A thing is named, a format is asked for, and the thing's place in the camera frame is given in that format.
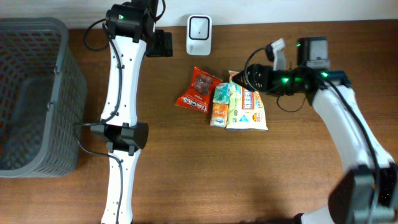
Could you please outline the teal tissue packet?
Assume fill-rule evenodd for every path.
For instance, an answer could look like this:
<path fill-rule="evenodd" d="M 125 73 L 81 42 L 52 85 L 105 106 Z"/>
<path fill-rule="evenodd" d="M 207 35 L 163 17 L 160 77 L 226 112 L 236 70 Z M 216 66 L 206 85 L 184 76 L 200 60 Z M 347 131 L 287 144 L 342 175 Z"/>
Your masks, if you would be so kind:
<path fill-rule="evenodd" d="M 214 90 L 213 103 L 219 105 L 228 105 L 231 85 L 229 83 L 220 83 Z"/>

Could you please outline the yellow wet wipes pack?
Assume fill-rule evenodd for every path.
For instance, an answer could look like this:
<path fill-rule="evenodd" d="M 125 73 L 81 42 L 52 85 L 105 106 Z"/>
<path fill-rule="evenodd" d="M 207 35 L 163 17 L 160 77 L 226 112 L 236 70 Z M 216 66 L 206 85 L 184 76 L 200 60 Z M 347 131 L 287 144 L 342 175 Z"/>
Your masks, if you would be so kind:
<path fill-rule="evenodd" d="M 253 129 L 268 132 L 265 109 L 260 94 L 235 83 L 232 78 L 238 73 L 229 70 L 231 90 L 226 129 L 229 131 Z"/>

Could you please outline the orange tissue packet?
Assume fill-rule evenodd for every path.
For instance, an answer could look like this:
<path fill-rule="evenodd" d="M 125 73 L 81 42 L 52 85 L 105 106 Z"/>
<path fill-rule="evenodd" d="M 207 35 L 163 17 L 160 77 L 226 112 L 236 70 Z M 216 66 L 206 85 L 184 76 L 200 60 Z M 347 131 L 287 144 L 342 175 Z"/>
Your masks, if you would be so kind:
<path fill-rule="evenodd" d="M 228 105 L 213 104 L 210 125 L 225 128 L 228 120 Z"/>

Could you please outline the red snack packet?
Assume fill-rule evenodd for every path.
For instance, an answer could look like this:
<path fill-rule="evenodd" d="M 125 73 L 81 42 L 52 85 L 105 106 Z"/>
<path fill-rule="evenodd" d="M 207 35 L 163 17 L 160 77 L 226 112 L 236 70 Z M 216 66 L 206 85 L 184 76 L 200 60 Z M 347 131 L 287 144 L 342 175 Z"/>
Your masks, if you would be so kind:
<path fill-rule="evenodd" d="M 211 101 L 211 94 L 216 86 L 222 82 L 222 79 L 195 67 L 190 86 L 182 96 L 177 98 L 175 106 L 181 106 L 207 114 Z"/>

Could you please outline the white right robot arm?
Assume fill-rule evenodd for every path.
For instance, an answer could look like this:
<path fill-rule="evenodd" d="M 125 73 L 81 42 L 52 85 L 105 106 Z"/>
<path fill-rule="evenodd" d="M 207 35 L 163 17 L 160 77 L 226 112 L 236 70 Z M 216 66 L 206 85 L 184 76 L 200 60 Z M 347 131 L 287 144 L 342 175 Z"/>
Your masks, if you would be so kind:
<path fill-rule="evenodd" d="M 342 70 L 300 66 L 274 70 L 261 64 L 233 75 L 249 91 L 284 96 L 302 93 L 325 123 L 341 157 L 344 176 L 328 203 L 299 213 L 292 223 L 394 223 L 397 221 L 397 164 L 379 144 Z"/>

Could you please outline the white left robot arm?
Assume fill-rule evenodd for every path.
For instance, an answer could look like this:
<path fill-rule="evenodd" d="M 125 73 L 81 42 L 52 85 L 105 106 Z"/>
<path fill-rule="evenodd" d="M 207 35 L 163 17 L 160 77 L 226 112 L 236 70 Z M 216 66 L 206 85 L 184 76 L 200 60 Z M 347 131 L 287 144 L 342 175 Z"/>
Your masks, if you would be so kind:
<path fill-rule="evenodd" d="M 92 132 L 108 151 L 109 182 L 102 223 L 132 223 L 132 190 L 137 161 L 149 126 L 137 119 L 137 86 L 141 65 L 156 43 L 157 8 L 163 1 L 115 4 L 101 20 L 111 56 L 106 103 Z"/>

